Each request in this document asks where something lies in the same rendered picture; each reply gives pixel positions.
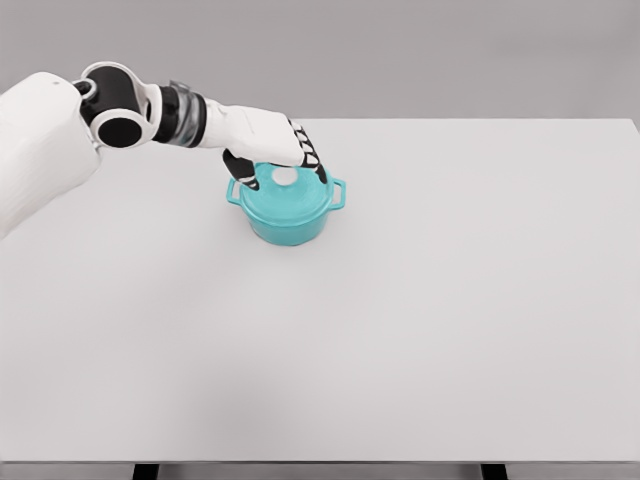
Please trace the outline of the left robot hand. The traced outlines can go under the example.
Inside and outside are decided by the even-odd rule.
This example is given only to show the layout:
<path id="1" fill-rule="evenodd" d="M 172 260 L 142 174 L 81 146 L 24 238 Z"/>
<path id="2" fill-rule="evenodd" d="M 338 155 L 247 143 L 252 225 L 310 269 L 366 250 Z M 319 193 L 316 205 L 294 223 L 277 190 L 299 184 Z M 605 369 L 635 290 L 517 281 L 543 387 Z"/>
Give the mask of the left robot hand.
<path id="1" fill-rule="evenodd" d="M 255 165 L 313 171 L 322 184 L 328 176 L 303 126 L 281 112 L 253 107 L 222 106 L 222 159 L 234 180 L 258 191 Z"/>

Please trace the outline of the teal pot lid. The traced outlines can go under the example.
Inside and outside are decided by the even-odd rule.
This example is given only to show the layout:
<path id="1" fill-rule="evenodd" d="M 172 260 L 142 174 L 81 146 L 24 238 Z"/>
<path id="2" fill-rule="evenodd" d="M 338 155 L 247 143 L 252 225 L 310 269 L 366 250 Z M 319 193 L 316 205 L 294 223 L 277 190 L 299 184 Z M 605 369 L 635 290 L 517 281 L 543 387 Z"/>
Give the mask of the teal pot lid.
<path id="1" fill-rule="evenodd" d="M 282 185 L 275 181 L 279 170 L 295 171 L 296 180 Z M 239 191 L 241 206 L 258 220 L 275 225 L 296 225 L 323 213 L 333 201 L 331 177 L 322 183 L 312 170 L 301 167 L 284 168 L 261 163 L 255 166 L 258 190 L 242 185 Z"/>

